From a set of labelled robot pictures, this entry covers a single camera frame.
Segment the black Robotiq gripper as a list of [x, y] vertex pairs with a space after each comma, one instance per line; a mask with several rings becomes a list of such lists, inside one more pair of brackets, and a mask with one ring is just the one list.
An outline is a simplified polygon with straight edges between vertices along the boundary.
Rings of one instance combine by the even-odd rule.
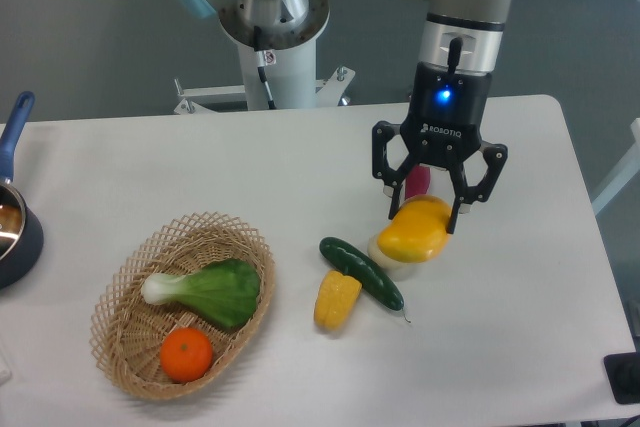
[[[449, 172], [454, 201], [448, 234], [454, 234], [463, 206], [489, 200], [508, 159], [506, 145], [482, 142], [480, 136], [491, 83], [490, 73], [450, 75], [426, 63], [417, 66], [405, 120], [401, 125], [379, 121], [372, 128], [372, 175], [383, 182], [383, 191], [391, 198], [390, 220], [401, 207], [406, 177], [420, 163]], [[398, 135], [407, 155], [394, 169], [389, 164], [387, 146]], [[464, 161], [477, 151], [482, 153], [486, 171], [477, 185], [470, 186]]]

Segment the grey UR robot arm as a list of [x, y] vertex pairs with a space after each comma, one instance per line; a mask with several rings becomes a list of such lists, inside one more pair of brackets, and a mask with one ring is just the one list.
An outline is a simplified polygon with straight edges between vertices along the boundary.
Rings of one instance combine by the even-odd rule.
[[[506, 162], [504, 145], [480, 125], [511, 0], [424, 0], [424, 23], [408, 114], [372, 131], [372, 173], [396, 214], [419, 165], [448, 172], [453, 211], [488, 200]], [[241, 58], [252, 110], [317, 103], [315, 43], [328, 0], [180, 0], [195, 16], [217, 16]]]

